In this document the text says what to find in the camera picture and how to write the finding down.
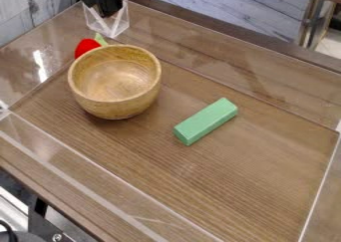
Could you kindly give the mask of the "red plush strawberry toy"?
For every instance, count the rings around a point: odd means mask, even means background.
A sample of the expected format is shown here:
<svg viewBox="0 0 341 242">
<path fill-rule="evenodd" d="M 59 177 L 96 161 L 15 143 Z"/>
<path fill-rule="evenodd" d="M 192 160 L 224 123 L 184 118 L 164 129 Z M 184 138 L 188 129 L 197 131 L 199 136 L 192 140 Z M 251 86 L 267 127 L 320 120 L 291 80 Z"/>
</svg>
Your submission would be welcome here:
<svg viewBox="0 0 341 242">
<path fill-rule="evenodd" d="M 84 39 L 76 48 L 76 58 L 80 58 L 92 50 L 108 46 L 109 43 L 101 33 L 96 34 L 94 38 Z"/>
</svg>

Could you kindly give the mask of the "black table leg bracket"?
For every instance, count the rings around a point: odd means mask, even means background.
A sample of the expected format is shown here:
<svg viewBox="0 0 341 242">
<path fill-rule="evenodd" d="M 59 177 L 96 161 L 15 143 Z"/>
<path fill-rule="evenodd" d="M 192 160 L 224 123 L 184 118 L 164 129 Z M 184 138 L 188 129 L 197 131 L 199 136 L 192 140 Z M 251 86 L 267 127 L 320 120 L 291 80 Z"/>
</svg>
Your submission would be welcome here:
<svg viewBox="0 0 341 242">
<path fill-rule="evenodd" d="M 68 234 L 47 220 L 49 204 L 37 198 L 29 210 L 29 231 L 45 242 L 76 242 Z"/>
</svg>

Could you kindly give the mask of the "light brown wooden bowl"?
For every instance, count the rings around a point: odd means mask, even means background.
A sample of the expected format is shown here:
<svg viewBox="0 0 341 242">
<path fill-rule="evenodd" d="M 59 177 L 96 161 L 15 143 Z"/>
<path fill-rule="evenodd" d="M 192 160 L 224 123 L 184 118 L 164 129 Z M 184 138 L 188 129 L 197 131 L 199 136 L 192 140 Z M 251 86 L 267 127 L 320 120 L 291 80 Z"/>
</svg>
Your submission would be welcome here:
<svg viewBox="0 0 341 242">
<path fill-rule="evenodd" d="M 124 120 L 141 114 L 158 98 L 162 64 L 145 48 L 109 45 L 82 55 L 69 70 L 69 85 L 93 116 Z"/>
</svg>

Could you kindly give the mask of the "green rectangular foam stick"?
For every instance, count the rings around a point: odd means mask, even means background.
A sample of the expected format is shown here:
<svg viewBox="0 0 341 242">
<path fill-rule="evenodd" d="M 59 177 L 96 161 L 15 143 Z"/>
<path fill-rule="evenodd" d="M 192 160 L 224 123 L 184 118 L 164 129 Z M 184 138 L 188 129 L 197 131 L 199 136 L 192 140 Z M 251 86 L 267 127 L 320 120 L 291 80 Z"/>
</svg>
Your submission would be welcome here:
<svg viewBox="0 0 341 242">
<path fill-rule="evenodd" d="M 180 141 L 191 146 L 231 121 L 237 114 L 237 105 L 229 99 L 221 98 L 177 124 L 173 133 Z"/>
</svg>

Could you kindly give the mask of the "metal table leg background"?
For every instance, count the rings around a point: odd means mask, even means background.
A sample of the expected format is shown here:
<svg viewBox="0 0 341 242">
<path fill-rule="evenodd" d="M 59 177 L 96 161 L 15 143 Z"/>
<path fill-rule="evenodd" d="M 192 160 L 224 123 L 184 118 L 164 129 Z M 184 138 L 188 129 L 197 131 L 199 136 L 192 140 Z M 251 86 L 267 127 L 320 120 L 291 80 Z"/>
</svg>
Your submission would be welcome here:
<svg viewBox="0 0 341 242">
<path fill-rule="evenodd" d="M 330 28 L 338 3 L 330 0 L 310 0 L 300 29 L 299 45 L 315 50 Z"/>
</svg>

